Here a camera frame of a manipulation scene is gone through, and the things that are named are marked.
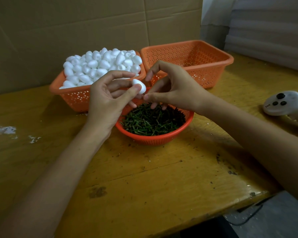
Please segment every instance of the stain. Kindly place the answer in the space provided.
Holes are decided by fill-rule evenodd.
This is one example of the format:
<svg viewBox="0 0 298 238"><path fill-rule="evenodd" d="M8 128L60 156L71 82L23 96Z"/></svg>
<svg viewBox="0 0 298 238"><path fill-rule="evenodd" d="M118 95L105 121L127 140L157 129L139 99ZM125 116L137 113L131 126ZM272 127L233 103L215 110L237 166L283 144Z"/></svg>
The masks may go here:
<svg viewBox="0 0 298 238"><path fill-rule="evenodd" d="M228 173L230 174L230 175L237 175L237 173L235 173L234 171L228 171Z"/></svg>
<svg viewBox="0 0 298 238"><path fill-rule="evenodd" d="M102 186L100 188L92 188L92 190L89 193L89 198L94 199L94 198L99 198L102 196L107 195L106 187Z"/></svg>

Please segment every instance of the floor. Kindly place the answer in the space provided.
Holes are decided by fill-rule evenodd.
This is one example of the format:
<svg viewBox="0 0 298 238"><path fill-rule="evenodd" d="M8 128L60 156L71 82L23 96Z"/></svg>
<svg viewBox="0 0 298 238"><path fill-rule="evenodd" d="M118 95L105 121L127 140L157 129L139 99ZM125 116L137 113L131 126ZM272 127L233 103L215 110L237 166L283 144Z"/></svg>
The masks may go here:
<svg viewBox="0 0 298 238"><path fill-rule="evenodd" d="M231 223L244 222L258 207L233 212L224 217ZM298 238L298 201L284 191L263 204L247 223L232 226L239 238ZM168 238L180 238L176 233Z"/></svg>

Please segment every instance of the hand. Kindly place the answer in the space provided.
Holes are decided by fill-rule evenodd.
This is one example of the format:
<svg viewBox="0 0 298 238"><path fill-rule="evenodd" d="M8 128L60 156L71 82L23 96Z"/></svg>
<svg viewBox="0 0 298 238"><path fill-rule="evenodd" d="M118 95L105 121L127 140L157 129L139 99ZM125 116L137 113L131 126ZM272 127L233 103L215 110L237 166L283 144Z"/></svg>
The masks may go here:
<svg viewBox="0 0 298 238"><path fill-rule="evenodd" d="M182 67L164 61L157 61L148 71L146 81L150 81L154 74L160 70L168 75L158 80L144 100L152 102L154 109L159 102L163 103L165 110L168 104L177 108L188 109L204 115L210 100L215 98L212 94L202 88Z"/></svg>
<svg viewBox="0 0 298 238"><path fill-rule="evenodd" d="M138 95L141 85L132 86L132 81L120 79L134 76L134 73L127 71L109 71L91 85L87 124L100 125L109 134L127 104L137 107L132 99L142 99L142 95Z"/></svg>

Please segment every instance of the left hand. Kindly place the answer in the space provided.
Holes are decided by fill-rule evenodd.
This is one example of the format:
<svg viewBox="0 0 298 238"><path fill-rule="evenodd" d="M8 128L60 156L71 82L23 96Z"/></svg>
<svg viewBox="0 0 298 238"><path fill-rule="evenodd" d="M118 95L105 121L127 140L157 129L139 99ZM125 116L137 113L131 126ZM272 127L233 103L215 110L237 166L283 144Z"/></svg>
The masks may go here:
<svg viewBox="0 0 298 238"><path fill-rule="evenodd" d="M86 124L99 125L109 134L127 104L136 108L137 105L132 102L132 99L142 99L143 95L138 94L141 85L132 86L131 80L120 79L134 76L134 73L127 71L109 71L93 83L90 88L90 104Z"/></svg>

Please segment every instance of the forearm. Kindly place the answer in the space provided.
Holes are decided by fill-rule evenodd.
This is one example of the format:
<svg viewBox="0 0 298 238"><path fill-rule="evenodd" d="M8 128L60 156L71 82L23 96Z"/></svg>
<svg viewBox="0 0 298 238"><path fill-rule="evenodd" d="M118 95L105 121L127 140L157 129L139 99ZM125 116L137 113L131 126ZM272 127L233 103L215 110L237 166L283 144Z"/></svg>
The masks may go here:
<svg viewBox="0 0 298 238"><path fill-rule="evenodd" d="M9 214L0 226L0 237L52 238L80 177L107 135L85 125Z"/></svg>
<svg viewBox="0 0 298 238"><path fill-rule="evenodd" d="M298 198L298 137L215 98L207 118L230 134Z"/></svg>

